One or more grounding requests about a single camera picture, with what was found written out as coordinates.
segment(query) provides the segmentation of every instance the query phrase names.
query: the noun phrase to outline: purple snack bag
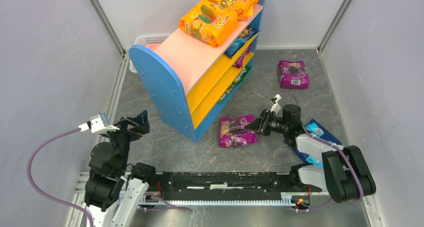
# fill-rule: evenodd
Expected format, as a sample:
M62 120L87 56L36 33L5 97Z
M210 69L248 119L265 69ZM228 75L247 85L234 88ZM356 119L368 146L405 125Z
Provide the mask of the purple snack bag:
M252 45L249 45L232 66L236 68L243 67L243 60L245 59L245 56L251 52L251 48L252 48Z
M254 120L253 114L242 115L235 119L222 117L219 128L219 146L230 148L257 143L256 133L245 130L245 126Z
M285 89L305 90L309 86L309 75L303 61L280 60L278 70L281 75L279 86Z

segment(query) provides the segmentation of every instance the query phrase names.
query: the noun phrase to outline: wooden shelf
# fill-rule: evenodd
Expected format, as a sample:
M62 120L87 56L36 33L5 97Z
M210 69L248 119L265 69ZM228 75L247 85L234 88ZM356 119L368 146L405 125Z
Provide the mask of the wooden shelf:
M243 59L243 67L245 67L249 61L253 58L254 53L248 53ZM198 107L191 114L191 119L193 120L194 129L196 129L206 115L211 111L211 109L218 102L223 93L228 89L237 75L242 71L242 68L229 68L221 79L216 83L213 89L206 95L203 101L198 105Z
M253 40L258 36L255 34L241 47L232 58L223 54L210 69L204 74L199 82L187 94L187 103L190 113L193 113L208 93L214 88L228 69L232 68L236 60L243 54Z
M187 95L261 10L262 6L256 4L253 16L239 21L237 29L219 47L211 47L177 29L154 52L175 71Z

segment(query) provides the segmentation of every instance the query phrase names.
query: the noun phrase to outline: green snack bag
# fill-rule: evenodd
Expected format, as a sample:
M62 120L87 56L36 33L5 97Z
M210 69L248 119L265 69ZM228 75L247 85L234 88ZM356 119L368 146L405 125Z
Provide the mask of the green snack bag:
M224 100L225 100L225 98L229 95L229 93L231 93L231 91L234 89L234 87L236 87L236 85L235 84L231 84L227 89L226 89L226 91L221 95L221 97L219 98L219 100L218 100L218 103L219 104L221 104Z
M218 100L219 104L221 104L225 100L225 98L231 93L231 91L233 91L234 87L236 87L238 84L240 84L245 79L245 77L248 75L250 70L251 70L251 67L246 66L240 71L240 73L237 75L237 77L235 77L232 84L226 89L226 91L219 98L219 100Z
M237 77L235 77L235 79L232 83L235 84L235 85L238 85L240 82L242 82L245 79L246 75L248 75L250 70L251 70L251 67L249 67L249 66L244 67L240 71L240 73L237 75Z

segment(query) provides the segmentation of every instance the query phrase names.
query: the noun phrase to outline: white wall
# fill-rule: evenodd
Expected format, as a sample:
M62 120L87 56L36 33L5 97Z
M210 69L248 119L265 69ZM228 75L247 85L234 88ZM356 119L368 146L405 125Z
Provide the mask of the white wall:
M423 226L424 1L353 0L323 51L388 227Z
M0 226L59 227L69 208L32 189L43 141L104 111L120 55L88 0L0 0ZM76 133L36 156L36 183L72 200L95 136Z
M99 0L123 47L170 34L200 0ZM266 0L259 48L315 48L343 0Z

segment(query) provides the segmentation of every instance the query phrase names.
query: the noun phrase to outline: marble-pattern floor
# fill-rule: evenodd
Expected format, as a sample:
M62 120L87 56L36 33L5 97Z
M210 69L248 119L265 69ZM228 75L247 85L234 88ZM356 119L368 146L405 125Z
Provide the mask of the marble-pattern floor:
M309 89L281 89L276 71L279 60L304 61L310 78ZM245 114L258 117L263 109L269 109L269 99L282 93L297 97L304 124L316 119L343 144L347 144L328 78L314 49L257 50L252 73L198 143L191 142L161 120L139 76L128 69L115 118L134 116L148 110L150 133L131 143L128 162L132 164L152 165L158 172L288 172L292 165L301 161L283 143L282 134L259 136L259 143L237 148L220 148L218 145L220 117ZM290 96L284 96L280 101L281 106L294 103Z

